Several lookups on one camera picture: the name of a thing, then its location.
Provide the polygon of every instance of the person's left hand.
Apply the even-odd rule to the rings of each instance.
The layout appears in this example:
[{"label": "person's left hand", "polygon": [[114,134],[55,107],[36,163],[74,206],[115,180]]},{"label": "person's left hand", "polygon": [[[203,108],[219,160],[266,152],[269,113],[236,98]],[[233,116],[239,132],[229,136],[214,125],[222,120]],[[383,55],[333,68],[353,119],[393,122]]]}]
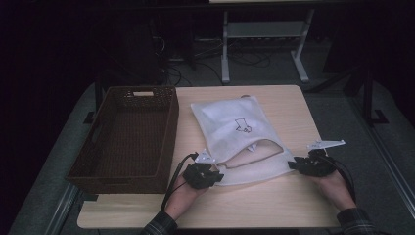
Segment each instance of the person's left hand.
[{"label": "person's left hand", "polygon": [[174,220],[185,213],[193,205],[193,202],[195,202],[199,196],[208,190],[208,188],[194,189],[185,182],[186,180],[183,178],[183,175],[180,174],[180,176],[177,177],[176,182],[174,182],[173,190],[180,185],[181,186],[171,194],[170,198],[167,201],[167,206],[164,210]]}]

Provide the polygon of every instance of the person's right hand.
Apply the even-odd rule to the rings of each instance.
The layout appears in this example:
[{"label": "person's right hand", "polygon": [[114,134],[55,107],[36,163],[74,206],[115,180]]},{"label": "person's right hand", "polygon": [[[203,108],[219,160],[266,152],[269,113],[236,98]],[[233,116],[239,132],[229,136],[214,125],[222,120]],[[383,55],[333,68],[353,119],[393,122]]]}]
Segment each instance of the person's right hand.
[{"label": "person's right hand", "polygon": [[316,183],[322,194],[340,211],[356,208],[356,203],[347,190],[346,182],[337,170],[325,177],[307,176],[307,178]]}]

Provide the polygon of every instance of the dark background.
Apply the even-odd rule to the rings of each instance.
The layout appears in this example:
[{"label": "dark background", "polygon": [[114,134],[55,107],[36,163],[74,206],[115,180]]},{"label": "dark background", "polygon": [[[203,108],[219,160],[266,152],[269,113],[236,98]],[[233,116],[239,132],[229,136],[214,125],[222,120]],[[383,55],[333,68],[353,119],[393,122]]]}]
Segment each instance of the dark background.
[{"label": "dark background", "polygon": [[[105,6],[106,1],[95,2]],[[140,60],[143,54],[154,54],[147,16],[91,12],[87,10],[91,4],[51,0],[0,3],[2,234],[10,228],[87,86],[97,78],[108,84],[160,83],[162,61],[155,57]],[[342,71],[369,60],[375,79],[390,90],[397,106],[415,124],[414,4],[378,1],[370,8],[336,11],[338,14],[330,8],[319,9],[309,35],[317,40],[333,39],[326,70]],[[172,46],[176,29],[183,29],[182,36],[187,37],[186,30],[192,26],[203,34],[215,33],[211,27],[221,24],[217,13],[178,15],[186,23],[192,20],[187,29],[175,28],[174,23],[160,27],[164,28],[161,34],[171,37]],[[206,21],[209,16],[217,21]],[[147,49],[142,51],[137,45],[147,45]],[[132,65],[139,65],[140,70]]]}]

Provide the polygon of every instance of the printed logo on bag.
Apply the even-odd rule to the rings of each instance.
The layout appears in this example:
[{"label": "printed logo on bag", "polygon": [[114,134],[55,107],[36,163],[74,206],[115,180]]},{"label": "printed logo on bag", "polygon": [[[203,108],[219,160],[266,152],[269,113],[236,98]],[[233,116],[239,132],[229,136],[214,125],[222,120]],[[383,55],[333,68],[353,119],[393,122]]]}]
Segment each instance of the printed logo on bag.
[{"label": "printed logo on bag", "polygon": [[238,124],[238,128],[236,128],[236,130],[247,133],[250,133],[253,130],[250,126],[248,126],[244,118],[235,119],[235,121]]}]

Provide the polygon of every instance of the gray floor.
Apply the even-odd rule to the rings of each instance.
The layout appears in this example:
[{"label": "gray floor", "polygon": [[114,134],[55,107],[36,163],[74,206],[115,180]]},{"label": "gray floor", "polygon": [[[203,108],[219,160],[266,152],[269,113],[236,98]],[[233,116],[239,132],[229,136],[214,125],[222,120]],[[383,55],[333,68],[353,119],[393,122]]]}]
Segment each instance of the gray floor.
[{"label": "gray floor", "polygon": [[[260,47],[259,51],[264,51],[263,53],[253,55],[244,50],[235,49],[232,51],[233,58],[244,63],[250,60],[251,64],[257,62],[258,56],[264,60],[256,63],[256,67],[230,61],[231,83],[227,85],[296,84],[302,89],[307,89],[333,76],[333,74],[322,73],[330,42],[308,42],[305,45],[301,58],[310,77],[310,82],[307,84],[300,82],[291,60],[290,50],[293,49],[295,42],[277,41],[270,43],[272,46],[266,42],[256,43],[255,45]],[[201,43],[197,47],[197,54],[218,45],[217,42]],[[175,84],[179,79],[176,75],[180,71],[182,79],[177,86],[222,85],[217,76],[220,75],[220,57],[206,58],[197,62],[201,64],[197,64],[196,70],[192,70],[187,64],[172,65],[172,69],[169,70],[171,76],[166,83]],[[368,211],[378,228],[391,234],[413,234],[415,231],[414,216],[404,200],[405,194],[394,183],[393,175],[386,164],[388,161],[385,161],[382,151],[379,150],[379,144],[376,138],[374,139],[373,133],[383,140],[387,151],[392,155],[392,161],[402,177],[407,180],[407,186],[411,192],[415,190],[413,168],[415,165],[415,129],[395,107],[389,92],[377,83],[374,87],[374,109],[382,110],[390,123],[377,124],[374,128],[368,128],[359,115],[358,104],[361,103],[361,96],[353,99],[344,96],[341,90],[345,82],[341,81],[318,94],[304,95],[320,135],[326,140],[344,139],[346,141],[345,146],[329,149],[329,154],[347,165],[351,171],[358,205]],[[82,137],[88,130],[88,125],[81,124],[81,122],[89,111],[94,110],[93,93],[94,89],[91,86],[80,98],[27,197],[11,234],[43,234],[48,229],[49,221],[54,217],[57,206],[62,204],[60,199],[67,189],[64,177],[81,146]],[[76,197],[60,234],[137,233],[137,230],[98,231],[77,227],[77,215],[86,195],[78,194]],[[283,231],[262,231],[261,234],[268,234],[268,232],[269,234],[281,234]],[[324,229],[301,229],[300,234],[329,233]]]}]

